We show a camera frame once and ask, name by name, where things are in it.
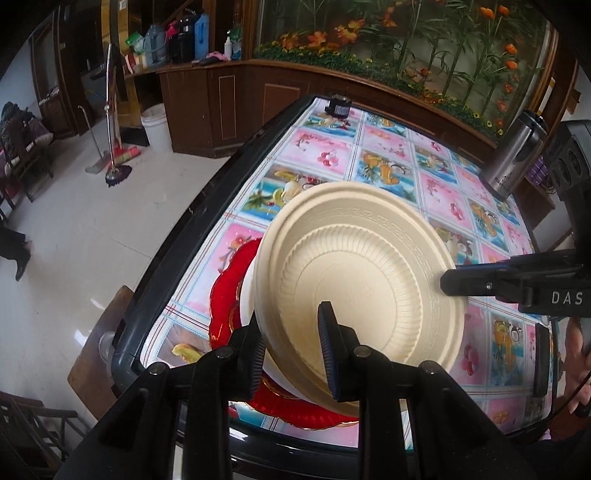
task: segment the wall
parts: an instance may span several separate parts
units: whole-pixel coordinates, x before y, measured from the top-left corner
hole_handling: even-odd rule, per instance
[[[30,112],[41,117],[33,87],[31,49],[27,41],[0,80],[0,110],[8,101],[17,103],[21,109],[28,107]]]
[[[581,98],[574,114],[566,112],[563,121],[591,119],[591,82],[585,72],[579,68],[579,76],[574,87],[581,93]],[[534,229],[534,237],[544,251],[554,245],[570,229],[569,216],[566,207],[556,194],[552,195],[556,209],[550,212]]]

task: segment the plastic bottle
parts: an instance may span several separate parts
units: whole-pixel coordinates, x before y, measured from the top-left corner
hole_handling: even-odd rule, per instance
[[[144,51],[148,68],[161,67],[168,61],[166,32],[160,25],[150,25],[144,37]]]
[[[226,38],[226,43],[223,45],[223,54],[228,59],[232,59],[232,40],[230,40],[230,31],[228,30],[228,37]]]
[[[202,60],[209,53],[209,15],[202,14],[195,23],[195,60]]]

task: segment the tiled floor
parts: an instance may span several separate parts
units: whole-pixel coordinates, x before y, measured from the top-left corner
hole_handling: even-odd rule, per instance
[[[94,131],[106,147],[104,122]],[[8,226],[32,242],[19,283],[15,262],[0,258],[0,390],[73,408],[90,426],[96,420],[67,383],[85,336],[121,285],[136,287],[224,162],[142,150],[129,178],[109,189],[104,173],[84,172],[97,159],[89,133],[52,145],[54,179],[9,216]]]

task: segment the black cable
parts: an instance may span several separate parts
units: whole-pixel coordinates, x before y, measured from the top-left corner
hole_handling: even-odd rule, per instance
[[[558,410],[556,410],[552,415],[548,416],[548,418],[546,418],[545,421],[551,422],[554,418],[556,418],[558,416],[558,414],[560,414],[560,412],[562,412],[569,405],[569,403],[571,403],[573,401],[573,399],[577,396],[577,394],[582,390],[582,388],[586,385],[586,383],[590,379],[591,379],[591,372],[589,372],[587,374],[585,379],[580,383],[580,385],[576,388],[576,390],[571,394],[569,399],[566,402],[564,402],[564,404]]]

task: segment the white bucket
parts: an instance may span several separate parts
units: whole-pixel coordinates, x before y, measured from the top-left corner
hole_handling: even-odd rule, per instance
[[[172,152],[173,146],[170,141],[164,104],[158,103],[146,109],[141,118],[152,148],[160,153]]]

